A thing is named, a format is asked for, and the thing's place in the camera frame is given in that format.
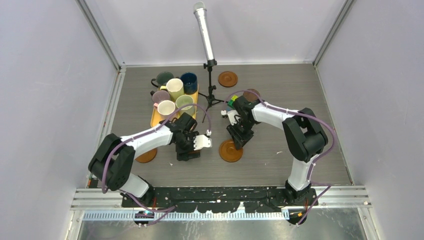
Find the pink white cup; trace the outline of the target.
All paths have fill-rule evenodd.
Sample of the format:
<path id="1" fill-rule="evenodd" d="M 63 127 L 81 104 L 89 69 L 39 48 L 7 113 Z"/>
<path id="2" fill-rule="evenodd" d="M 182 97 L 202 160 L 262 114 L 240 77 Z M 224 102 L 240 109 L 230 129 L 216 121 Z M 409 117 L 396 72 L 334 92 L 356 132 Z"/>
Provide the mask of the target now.
<path id="1" fill-rule="evenodd" d="M 163 100 L 159 102 L 156 109 L 163 120 L 167 119 L 168 117 L 172 118 L 176 116 L 176 105 L 171 100 Z"/>

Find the dark brown coaster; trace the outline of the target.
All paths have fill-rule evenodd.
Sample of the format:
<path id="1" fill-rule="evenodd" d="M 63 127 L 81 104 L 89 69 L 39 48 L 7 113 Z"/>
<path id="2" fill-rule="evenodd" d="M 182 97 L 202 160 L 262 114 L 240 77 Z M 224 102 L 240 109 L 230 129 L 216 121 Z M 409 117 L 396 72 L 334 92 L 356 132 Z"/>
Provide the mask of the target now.
<path id="1" fill-rule="evenodd" d="M 261 95 L 256 89 L 250 88 L 243 92 L 243 96 L 249 102 L 255 102 Z"/>

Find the light green mug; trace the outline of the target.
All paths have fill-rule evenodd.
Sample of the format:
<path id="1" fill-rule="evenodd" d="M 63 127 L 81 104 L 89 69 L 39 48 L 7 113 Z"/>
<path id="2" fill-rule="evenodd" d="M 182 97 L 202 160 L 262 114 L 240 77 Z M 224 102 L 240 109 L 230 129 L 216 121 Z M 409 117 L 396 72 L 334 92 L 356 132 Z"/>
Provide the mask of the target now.
<path id="1" fill-rule="evenodd" d="M 181 116 L 183 113 L 194 116 L 196 107 L 193 105 L 194 99 L 190 95 L 182 95 L 176 101 L 175 105 L 179 109 L 178 114 Z"/>

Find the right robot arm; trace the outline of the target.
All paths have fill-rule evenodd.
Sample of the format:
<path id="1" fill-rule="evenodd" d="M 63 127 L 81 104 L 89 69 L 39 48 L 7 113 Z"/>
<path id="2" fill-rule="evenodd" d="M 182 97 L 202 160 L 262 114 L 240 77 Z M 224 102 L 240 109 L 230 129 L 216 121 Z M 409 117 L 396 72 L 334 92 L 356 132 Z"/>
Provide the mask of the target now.
<path id="1" fill-rule="evenodd" d="M 259 99 L 250 102 L 241 96 L 232 103 L 231 110 L 222 110 L 221 115 L 229 120 L 226 129 L 236 150 L 242 149 L 253 138 L 254 125 L 265 123 L 283 131 L 293 156 L 283 195 L 287 203 L 299 205 L 311 188 L 314 160 L 319 158 L 329 142 L 314 112 L 309 108 L 289 110 Z"/>

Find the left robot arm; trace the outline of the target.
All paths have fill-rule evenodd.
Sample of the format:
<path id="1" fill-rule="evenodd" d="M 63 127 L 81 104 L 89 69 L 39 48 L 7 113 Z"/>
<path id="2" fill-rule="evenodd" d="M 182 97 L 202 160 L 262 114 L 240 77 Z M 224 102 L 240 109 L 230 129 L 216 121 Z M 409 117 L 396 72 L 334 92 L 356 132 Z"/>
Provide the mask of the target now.
<path id="1" fill-rule="evenodd" d="M 130 136 L 119 137 L 110 133 L 92 157 L 88 170 L 109 190 L 129 193 L 141 207 L 148 207 L 154 199 L 151 192 L 153 187 L 131 172 L 134 160 L 151 150 L 171 144 L 175 145 L 178 161 L 200 157 L 200 150 L 195 145 L 196 137 L 200 135 L 195 130 L 196 126 L 197 121 L 185 113 Z"/>

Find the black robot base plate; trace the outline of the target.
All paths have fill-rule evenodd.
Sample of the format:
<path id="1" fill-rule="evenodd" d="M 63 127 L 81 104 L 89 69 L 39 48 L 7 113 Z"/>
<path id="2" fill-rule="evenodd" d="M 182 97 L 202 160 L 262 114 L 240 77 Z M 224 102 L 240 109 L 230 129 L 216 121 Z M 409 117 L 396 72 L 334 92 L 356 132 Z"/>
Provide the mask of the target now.
<path id="1" fill-rule="evenodd" d="M 176 213 L 277 213 L 282 208 L 295 207 L 305 211 L 318 204 L 316 190 L 308 189 L 300 196 L 278 186 L 233 187 L 152 187 L 141 198 L 132 199 L 123 194 L 122 207 L 144 205 L 166 210 L 174 207 Z"/>

